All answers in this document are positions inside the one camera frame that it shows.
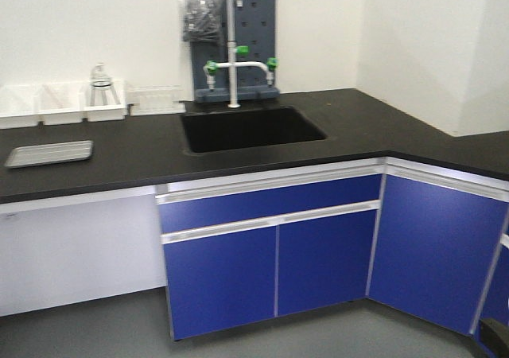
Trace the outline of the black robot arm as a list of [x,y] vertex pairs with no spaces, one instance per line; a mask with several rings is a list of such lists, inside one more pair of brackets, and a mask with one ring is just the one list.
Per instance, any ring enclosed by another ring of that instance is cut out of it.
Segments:
[[494,318],[480,322],[480,342],[495,356],[508,358],[508,327]]

